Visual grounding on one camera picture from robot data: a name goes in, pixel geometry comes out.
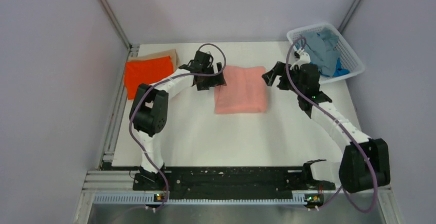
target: blue cloth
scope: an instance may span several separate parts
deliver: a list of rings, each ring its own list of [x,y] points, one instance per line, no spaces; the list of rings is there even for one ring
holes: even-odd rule
[[[318,66],[322,75],[338,77],[350,72],[341,66],[340,52],[334,49],[338,44],[339,37],[331,30],[324,28],[319,33],[305,32],[301,35],[307,40],[304,50],[311,57],[311,62]]]

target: gray wall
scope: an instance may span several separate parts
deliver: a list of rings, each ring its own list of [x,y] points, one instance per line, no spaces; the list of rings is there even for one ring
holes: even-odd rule
[[[126,56],[97,0],[0,0],[0,223],[71,223]]]
[[[285,40],[290,29],[339,26],[353,0],[108,0],[133,43]]]
[[[348,81],[364,131],[389,143],[406,223],[434,223],[436,0],[364,0],[345,32],[367,70]]]

